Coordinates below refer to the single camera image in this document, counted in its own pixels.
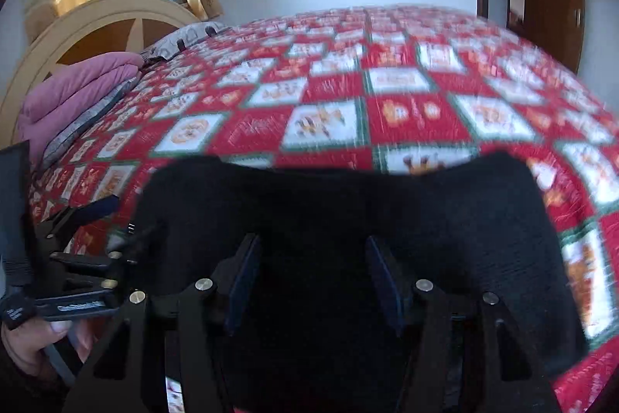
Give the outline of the person left hand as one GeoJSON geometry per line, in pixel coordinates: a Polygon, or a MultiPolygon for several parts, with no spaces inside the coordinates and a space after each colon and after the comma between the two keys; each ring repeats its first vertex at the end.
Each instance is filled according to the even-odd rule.
{"type": "Polygon", "coordinates": [[[74,337],[75,350],[80,360],[85,362],[96,343],[96,337],[86,321],[47,322],[33,318],[14,330],[9,330],[6,324],[1,326],[2,344],[10,359],[20,370],[38,379],[52,380],[56,377],[44,349],[68,334],[74,337]]]}

